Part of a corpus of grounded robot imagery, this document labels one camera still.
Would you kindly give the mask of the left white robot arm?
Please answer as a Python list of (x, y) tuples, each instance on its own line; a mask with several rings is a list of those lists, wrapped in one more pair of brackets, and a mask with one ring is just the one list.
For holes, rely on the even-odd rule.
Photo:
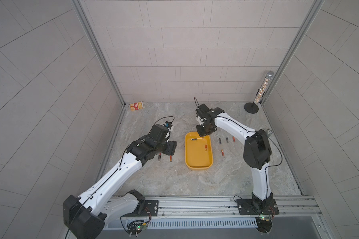
[(144, 209), (145, 197), (136, 190), (121, 199), (111, 197), (135, 172), (158, 154), (172, 156), (177, 142), (171, 141), (172, 121), (155, 123), (149, 133), (131, 142), (116, 165), (79, 196), (70, 195), (63, 202), (63, 222), (78, 239), (97, 238), (111, 217), (121, 217)]

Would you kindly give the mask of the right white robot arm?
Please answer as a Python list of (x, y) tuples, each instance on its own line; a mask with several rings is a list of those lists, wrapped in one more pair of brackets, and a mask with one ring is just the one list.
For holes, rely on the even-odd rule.
[(251, 167), (253, 179), (252, 200), (256, 211), (262, 212), (273, 201), (269, 183), (269, 168), (272, 141), (266, 131), (252, 129), (225, 113), (221, 108), (210, 109), (205, 104), (196, 104), (196, 118), (199, 124), (196, 131), (199, 136), (208, 136), (217, 129), (223, 129), (243, 144), (243, 159)]

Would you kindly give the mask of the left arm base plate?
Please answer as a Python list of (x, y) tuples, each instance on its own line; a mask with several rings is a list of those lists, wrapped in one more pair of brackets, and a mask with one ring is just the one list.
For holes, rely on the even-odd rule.
[(123, 215), (123, 217), (155, 217), (158, 215), (159, 200), (145, 200), (139, 203), (135, 211)]

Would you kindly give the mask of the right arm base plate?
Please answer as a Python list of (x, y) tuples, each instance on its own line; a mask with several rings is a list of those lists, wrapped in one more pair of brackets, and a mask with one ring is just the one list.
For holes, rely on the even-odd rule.
[(269, 197), (266, 200), (259, 199), (234, 199), (241, 216), (275, 216), (279, 215), (279, 209), (275, 199)]

